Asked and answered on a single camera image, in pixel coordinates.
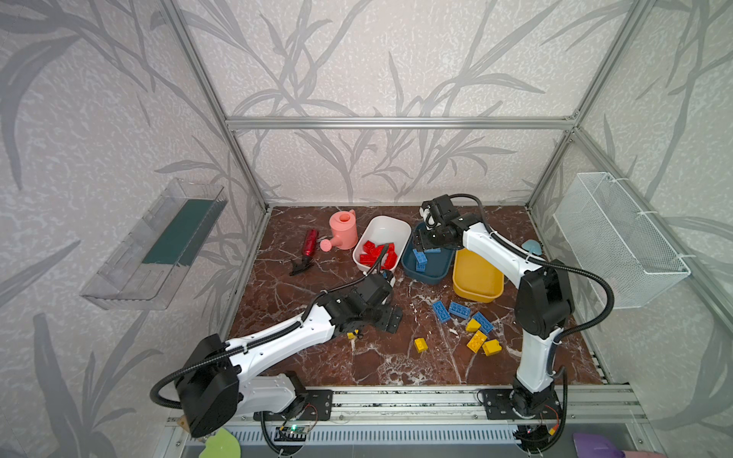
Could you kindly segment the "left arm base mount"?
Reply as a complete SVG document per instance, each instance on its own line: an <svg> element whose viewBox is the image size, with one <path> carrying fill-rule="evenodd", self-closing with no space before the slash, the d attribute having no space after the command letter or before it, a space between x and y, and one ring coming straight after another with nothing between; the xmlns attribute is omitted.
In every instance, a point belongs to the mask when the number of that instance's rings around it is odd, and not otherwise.
<svg viewBox="0 0 733 458"><path fill-rule="evenodd" d="M331 389L309 389L298 394L290 406L282 412L265 412L267 422L291 420L321 422L328 421L333 407L334 391Z"/></svg>

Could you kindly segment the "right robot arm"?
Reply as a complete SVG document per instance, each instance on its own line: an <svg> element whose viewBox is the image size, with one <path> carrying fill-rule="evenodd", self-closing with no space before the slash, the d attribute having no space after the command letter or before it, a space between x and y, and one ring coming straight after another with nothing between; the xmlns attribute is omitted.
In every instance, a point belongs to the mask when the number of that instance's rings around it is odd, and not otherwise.
<svg viewBox="0 0 733 458"><path fill-rule="evenodd" d="M418 238L425 248L465 249L498 269L517 288L515 320L522 329L522 354L510 402L515 414L531 418L555 394L555 353L572 334L602 323L613 311L615 294L601 276L560 261L545 261L503 237L487 223L481 200L470 194L443 195L420 207L425 228ZM575 311L571 274L595 282L605 294L595 318L571 328Z"/></svg>

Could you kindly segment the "blue lego by right arm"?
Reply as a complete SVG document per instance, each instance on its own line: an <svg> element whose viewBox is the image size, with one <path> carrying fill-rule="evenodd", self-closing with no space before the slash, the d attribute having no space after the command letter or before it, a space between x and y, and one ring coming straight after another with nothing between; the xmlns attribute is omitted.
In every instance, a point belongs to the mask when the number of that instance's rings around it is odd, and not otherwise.
<svg viewBox="0 0 733 458"><path fill-rule="evenodd" d="M480 324L480 331L485 335L489 335L494 330L494 325L481 312L475 313L473 320Z"/></svg>

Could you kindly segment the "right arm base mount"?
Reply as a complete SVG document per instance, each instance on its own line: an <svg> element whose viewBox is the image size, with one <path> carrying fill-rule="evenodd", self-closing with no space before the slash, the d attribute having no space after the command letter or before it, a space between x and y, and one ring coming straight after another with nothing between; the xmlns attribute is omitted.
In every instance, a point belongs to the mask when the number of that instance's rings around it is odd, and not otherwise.
<svg viewBox="0 0 733 458"><path fill-rule="evenodd" d="M552 391L549 398L536 406L519 406L515 402L513 389L480 389L477 399L488 420L520 422L530 420L559 419L563 414L563 406L557 393Z"/></svg>

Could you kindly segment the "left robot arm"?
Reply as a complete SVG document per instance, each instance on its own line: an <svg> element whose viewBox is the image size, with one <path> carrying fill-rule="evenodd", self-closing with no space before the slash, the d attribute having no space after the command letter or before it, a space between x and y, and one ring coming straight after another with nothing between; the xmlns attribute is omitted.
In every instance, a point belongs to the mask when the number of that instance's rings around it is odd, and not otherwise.
<svg viewBox="0 0 733 458"><path fill-rule="evenodd" d="M403 312L391 304L393 286L391 271L374 271L321 292L301 314L263 331L228 341L212 334L197 344L183 368L154 383L149 398L157 406L181 410L195 438L238 414L297 413L305 406L305 386L293 374L265 372L366 326L395 333Z"/></svg>

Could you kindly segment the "red square lego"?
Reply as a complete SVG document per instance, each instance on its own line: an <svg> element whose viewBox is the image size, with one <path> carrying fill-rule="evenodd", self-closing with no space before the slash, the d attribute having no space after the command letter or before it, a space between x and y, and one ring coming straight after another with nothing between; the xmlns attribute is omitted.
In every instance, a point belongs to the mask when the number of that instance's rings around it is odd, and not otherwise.
<svg viewBox="0 0 733 458"><path fill-rule="evenodd" d="M367 240L365 244L363 245L363 250L365 253L370 254L376 249L376 245L371 242L370 240Z"/></svg>

